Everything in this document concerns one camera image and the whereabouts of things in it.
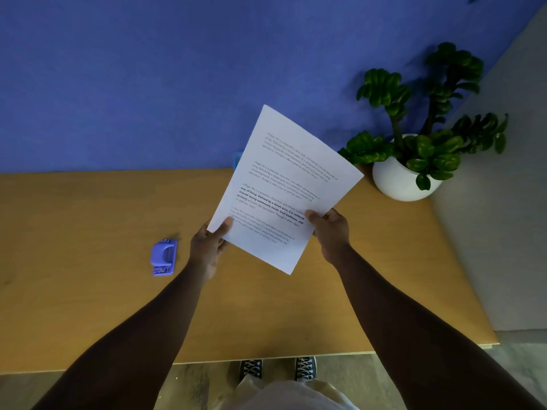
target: floor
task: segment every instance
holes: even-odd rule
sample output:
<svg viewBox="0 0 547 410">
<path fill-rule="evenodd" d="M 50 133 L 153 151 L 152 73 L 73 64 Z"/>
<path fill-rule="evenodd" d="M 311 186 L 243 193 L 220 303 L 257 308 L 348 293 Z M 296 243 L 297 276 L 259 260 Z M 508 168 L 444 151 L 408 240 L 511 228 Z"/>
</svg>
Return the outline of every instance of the floor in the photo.
<svg viewBox="0 0 547 410">
<path fill-rule="evenodd" d="M 547 345 L 503 344 L 487 352 L 524 387 L 547 405 Z M 266 381 L 292 379 L 293 360 L 267 360 Z M 237 380 L 238 363 L 174 365 L 156 402 L 156 410 L 209 410 Z M 375 354 L 317 358 L 318 378 L 330 382 L 357 407 L 403 410 L 400 394 Z M 0 408 L 28 410 L 61 372 L 0 376 Z"/>
</svg>

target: blue object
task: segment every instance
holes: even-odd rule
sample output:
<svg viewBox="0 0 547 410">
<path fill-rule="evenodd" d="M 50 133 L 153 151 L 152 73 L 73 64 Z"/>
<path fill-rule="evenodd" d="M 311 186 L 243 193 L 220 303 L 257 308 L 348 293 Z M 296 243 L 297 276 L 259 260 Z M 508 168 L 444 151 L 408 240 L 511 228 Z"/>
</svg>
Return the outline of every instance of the blue object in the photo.
<svg viewBox="0 0 547 410">
<path fill-rule="evenodd" d="M 154 245 L 150 255 L 150 263 L 154 266 L 154 276 L 172 275 L 174 272 L 174 260 L 177 255 L 177 241 L 171 239 L 162 240 Z"/>
<path fill-rule="evenodd" d="M 234 171 L 236 171 L 237 164 L 239 163 L 239 160 L 241 159 L 242 155 L 243 155 L 242 152 L 234 152 L 234 162 L 232 164 Z"/>
<path fill-rule="evenodd" d="M 547 0 L 466 1 L 0 0 L 0 172 L 229 168 L 264 104 L 335 150 L 391 132 L 366 70 L 451 41 L 486 74 Z"/>
</svg>

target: paper sheet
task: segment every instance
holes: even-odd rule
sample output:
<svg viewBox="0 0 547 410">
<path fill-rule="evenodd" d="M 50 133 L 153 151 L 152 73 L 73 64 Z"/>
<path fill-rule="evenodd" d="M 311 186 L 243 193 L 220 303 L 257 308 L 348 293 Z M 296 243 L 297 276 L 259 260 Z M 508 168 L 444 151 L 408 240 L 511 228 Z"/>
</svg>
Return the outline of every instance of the paper sheet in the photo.
<svg viewBox="0 0 547 410">
<path fill-rule="evenodd" d="M 291 274 L 324 215 L 363 177 L 345 158 L 264 105 L 208 230 L 231 216 L 225 239 Z"/>
</svg>

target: potted plant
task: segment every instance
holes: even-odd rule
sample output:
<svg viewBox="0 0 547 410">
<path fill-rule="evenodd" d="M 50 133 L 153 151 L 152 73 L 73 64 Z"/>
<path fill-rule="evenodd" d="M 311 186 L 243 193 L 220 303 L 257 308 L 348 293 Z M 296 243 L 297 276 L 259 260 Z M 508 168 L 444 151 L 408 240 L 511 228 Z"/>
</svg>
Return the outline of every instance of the potted plant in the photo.
<svg viewBox="0 0 547 410">
<path fill-rule="evenodd" d="M 400 84 L 399 73 L 370 69 L 364 84 L 357 91 L 357 100 L 368 99 L 371 106 L 384 106 L 393 129 L 393 140 L 386 140 L 363 131 L 350 139 L 339 152 L 352 164 L 371 164 L 374 182 L 387 196 L 413 201 L 427 197 L 445 180 L 453 177 L 460 165 L 460 155 L 494 147 L 498 154 L 505 149 L 508 115 L 500 123 L 488 113 L 471 119 L 462 116 L 452 128 L 433 129 L 444 124 L 452 109 L 452 99 L 463 99 L 460 89 L 480 92 L 482 60 L 466 50 L 456 50 L 453 43 L 441 43 L 426 59 L 426 64 L 439 70 L 439 77 L 429 77 L 424 88 L 429 96 L 427 118 L 418 134 L 403 134 L 400 121 L 407 114 L 405 107 L 412 93 Z"/>
</svg>

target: black sneaker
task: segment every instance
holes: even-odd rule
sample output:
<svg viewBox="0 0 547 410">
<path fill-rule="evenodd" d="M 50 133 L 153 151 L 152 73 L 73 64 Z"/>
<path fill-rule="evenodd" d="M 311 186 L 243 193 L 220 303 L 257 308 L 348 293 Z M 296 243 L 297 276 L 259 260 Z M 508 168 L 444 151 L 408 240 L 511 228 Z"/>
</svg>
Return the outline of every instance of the black sneaker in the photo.
<svg viewBox="0 0 547 410">
<path fill-rule="evenodd" d="M 296 381 L 310 381 L 317 378 L 317 362 L 315 357 L 297 357 L 294 365 L 294 379 Z"/>
<path fill-rule="evenodd" d="M 246 360 L 240 364 L 240 382 L 247 374 L 262 379 L 262 360 Z"/>
</svg>

